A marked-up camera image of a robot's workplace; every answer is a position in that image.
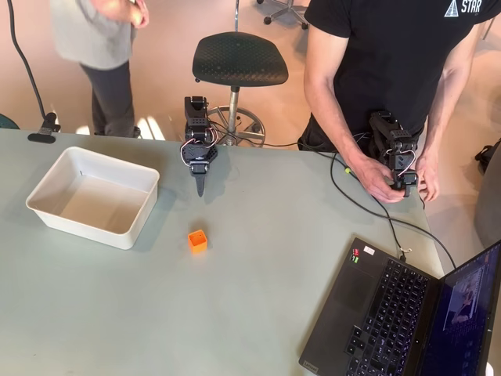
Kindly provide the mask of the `bystander left hand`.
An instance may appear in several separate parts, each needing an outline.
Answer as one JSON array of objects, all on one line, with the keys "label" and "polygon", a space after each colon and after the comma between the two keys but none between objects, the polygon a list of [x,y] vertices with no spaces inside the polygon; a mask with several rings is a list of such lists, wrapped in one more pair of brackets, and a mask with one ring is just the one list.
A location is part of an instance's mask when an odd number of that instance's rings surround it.
[{"label": "bystander left hand", "polygon": [[143,0],[132,1],[135,10],[132,15],[132,25],[139,29],[146,27],[150,22],[150,12]]}]

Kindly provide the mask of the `operator right hand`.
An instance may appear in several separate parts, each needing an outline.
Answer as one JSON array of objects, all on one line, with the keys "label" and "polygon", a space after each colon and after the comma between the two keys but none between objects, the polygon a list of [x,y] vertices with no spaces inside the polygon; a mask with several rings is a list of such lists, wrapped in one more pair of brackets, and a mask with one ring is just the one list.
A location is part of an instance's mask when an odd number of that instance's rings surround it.
[{"label": "operator right hand", "polygon": [[379,161],[365,155],[350,162],[352,171],[367,193],[384,203],[397,203],[404,198],[404,192],[390,187],[391,170]]}]

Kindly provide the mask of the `operator left hand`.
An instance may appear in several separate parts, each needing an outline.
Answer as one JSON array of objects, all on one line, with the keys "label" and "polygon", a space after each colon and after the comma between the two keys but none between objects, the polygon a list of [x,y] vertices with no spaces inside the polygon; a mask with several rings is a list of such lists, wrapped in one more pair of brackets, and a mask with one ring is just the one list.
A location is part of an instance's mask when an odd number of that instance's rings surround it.
[{"label": "operator left hand", "polygon": [[420,196],[425,202],[434,201],[440,192],[438,157],[434,154],[422,154],[416,163],[416,172]]}]

